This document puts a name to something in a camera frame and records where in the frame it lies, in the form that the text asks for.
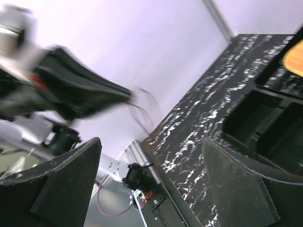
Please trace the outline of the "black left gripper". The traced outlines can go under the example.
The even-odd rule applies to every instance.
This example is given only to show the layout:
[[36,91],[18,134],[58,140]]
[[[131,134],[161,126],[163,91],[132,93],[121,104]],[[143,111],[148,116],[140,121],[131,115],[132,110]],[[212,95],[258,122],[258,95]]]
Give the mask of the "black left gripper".
[[[31,79],[41,49],[28,35],[31,11],[4,6],[0,11],[0,115],[15,117],[47,110],[47,102]],[[53,94],[69,104],[113,104],[129,101],[132,92],[78,62],[63,46],[47,52],[35,68]]]

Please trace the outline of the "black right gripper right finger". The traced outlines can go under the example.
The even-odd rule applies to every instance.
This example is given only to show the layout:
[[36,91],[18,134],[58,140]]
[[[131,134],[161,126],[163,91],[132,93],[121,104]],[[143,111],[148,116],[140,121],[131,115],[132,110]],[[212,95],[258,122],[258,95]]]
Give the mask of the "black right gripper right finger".
[[222,227],[301,227],[303,178],[205,138],[202,144]]

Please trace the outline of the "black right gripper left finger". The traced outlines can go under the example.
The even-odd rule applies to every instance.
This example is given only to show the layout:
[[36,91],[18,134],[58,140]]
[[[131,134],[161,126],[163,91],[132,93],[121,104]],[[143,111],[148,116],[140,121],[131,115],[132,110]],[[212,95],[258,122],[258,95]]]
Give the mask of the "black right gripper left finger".
[[0,181],[2,227],[82,227],[102,146],[94,137],[77,148]]

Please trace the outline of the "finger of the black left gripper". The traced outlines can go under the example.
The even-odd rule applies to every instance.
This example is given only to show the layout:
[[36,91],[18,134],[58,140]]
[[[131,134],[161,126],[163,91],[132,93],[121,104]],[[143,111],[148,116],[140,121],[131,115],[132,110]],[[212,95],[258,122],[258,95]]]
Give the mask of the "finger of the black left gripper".
[[130,100],[130,95],[90,95],[80,100],[65,100],[55,105],[55,111],[65,120],[84,119]]

